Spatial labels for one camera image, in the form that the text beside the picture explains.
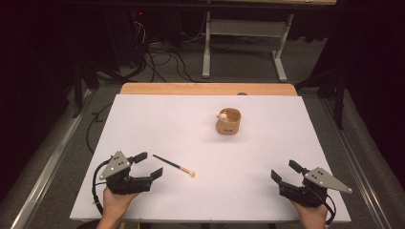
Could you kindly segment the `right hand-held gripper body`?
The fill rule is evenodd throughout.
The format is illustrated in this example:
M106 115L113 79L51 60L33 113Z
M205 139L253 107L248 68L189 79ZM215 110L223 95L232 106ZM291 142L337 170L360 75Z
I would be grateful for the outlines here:
M282 181L279 186L279 195L302 206L316 208L326 204L329 189L347 194L352 193L352 188L323 168L317 167L303 175L301 187Z

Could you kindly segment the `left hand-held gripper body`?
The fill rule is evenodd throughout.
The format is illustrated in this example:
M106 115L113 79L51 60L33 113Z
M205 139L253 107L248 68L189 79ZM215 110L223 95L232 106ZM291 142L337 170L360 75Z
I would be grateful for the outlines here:
M108 161L106 168L99 176L105 180L107 187L118 195L149 192L153 179L150 177L131 177L131 166L122 151L117 151Z

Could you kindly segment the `black pen with orange end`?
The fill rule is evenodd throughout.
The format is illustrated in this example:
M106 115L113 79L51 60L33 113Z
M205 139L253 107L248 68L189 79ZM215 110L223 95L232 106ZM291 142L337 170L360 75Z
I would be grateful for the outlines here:
M170 161L170 160L168 160L166 158L163 158L163 157L157 156L157 155L153 155L153 157L155 157L155 158L157 158L157 159L159 159L159 160L161 160L161 161L163 161L163 162L165 162L165 163L167 163L167 164L169 164L169 165L171 165L171 166L173 166L173 167L187 173L191 177L195 177L195 175L196 175L195 172L190 171L190 170L188 170L188 169L186 169L186 168L184 168L184 167L182 167L182 166L180 166L180 165L178 165L178 164L176 164L176 163L174 163L174 162L172 162L172 161Z

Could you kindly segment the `person's left hand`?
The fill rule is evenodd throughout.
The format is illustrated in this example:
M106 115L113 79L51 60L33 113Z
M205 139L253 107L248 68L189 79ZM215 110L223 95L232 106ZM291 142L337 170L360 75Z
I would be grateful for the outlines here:
M108 219L121 219L131 202L139 194L118 195L114 194L108 187L103 191L103 214L102 216Z

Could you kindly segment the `person's right hand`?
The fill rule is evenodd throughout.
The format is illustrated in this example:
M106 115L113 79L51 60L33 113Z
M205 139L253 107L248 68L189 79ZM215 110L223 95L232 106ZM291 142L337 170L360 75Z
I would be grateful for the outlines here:
M291 204L295 207L300 223L303 225L326 225L326 217L328 209L325 205L320 205L316 208L304 207L294 201Z

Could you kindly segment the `white table mat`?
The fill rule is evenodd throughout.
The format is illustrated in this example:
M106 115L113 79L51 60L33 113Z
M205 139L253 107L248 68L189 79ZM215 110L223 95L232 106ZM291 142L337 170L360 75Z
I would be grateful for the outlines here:
M236 135L216 130L224 108L240 111ZM91 194L95 168L117 151L146 152L134 165L134 177L163 169L149 192L139 195L128 219L153 222L287 222L295 209L279 195L274 170L298 185L292 159L308 169L329 164L299 96L270 95L130 95L116 96L86 177L71 212L72 219L97 219ZM166 158L195 177L153 157Z

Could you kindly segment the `brown cup with small figurine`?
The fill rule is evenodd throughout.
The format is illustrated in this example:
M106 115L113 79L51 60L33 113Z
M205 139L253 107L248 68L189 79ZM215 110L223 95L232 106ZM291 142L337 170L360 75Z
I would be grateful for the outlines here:
M224 108L217 115L216 130L221 135L236 135L239 132L242 115L234 108Z

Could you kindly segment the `black stand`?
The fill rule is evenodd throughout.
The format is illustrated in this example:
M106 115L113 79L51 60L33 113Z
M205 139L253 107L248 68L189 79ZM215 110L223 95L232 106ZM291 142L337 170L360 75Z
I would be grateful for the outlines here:
M296 91L306 87L318 87L317 96L319 98L333 98L333 120L337 127L342 130L342 114L344 108L345 75L339 70L327 70L322 73L312 75L294 85Z
M132 72L127 75L122 75L118 72L111 71L102 67L96 62L86 60L79 61L75 67L75 113L74 118L77 118L83 109L83 94L82 83L85 83L89 90L97 90L99 88L98 74L102 73L108 80L112 79L121 83L131 82L131 78L142 72L145 68L145 63L142 62L139 67L134 68Z

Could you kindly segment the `wooden table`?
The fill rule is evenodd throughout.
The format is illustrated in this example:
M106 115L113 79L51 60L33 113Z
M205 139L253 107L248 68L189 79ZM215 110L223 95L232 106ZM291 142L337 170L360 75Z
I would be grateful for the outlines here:
M120 93L297 96L293 85L283 83L125 83Z

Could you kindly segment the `black equipment with red light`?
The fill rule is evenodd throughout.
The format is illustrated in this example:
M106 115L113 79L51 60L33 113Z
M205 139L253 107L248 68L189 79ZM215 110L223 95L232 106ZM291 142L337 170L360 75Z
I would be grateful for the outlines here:
M120 68L134 69L141 62L142 50L136 44L140 32L130 10L112 9L104 12L107 28L112 40L113 51Z

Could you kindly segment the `metal floor rail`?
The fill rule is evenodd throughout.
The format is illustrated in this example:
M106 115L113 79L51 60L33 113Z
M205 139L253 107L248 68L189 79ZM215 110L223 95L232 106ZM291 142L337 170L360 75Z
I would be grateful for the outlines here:
M15 211L7 229L26 229L29 226L65 156L65 150L83 116L81 111L76 110L74 93L68 93L68 99L70 104L67 110L54 124L11 189Z
M374 225L376 226L377 229L392 229L392 226L389 223L380 205L380 201L378 200L375 191L373 190L371 184L366 178L366 174L361 168L354 154L354 151L348 141L348 138L346 137L344 131L338 127L338 125L334 120L331 104L327 99L321 99L320 103L322 104L323 109L327 113L331 125L335 130L335 132L337 133L339 141L344 148L344 154L346 156L346 160L349 163L353 179L355 180L357 188L359 189L359 193L361 194L368 208L368 211L373 218Z

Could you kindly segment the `white frame desk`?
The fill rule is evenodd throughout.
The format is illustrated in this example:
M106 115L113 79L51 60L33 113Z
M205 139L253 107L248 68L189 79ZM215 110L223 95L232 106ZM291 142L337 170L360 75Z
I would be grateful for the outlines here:
M334 6L336 0L222 0L223 2L241 2L241 3L263 3L275 4L285 7L313 7L313 6ZM284 20L282 19L212 19L211 12L205 13L205 44L202 63L202 77L210 76L210 44L212 35L230 35L230 36L250 36L264 38L278 38L279 45L277 50L270 54L280 82L286 82L287 77L282 64L281 54L286 44L288 33L294 18L293 13L288 13Z

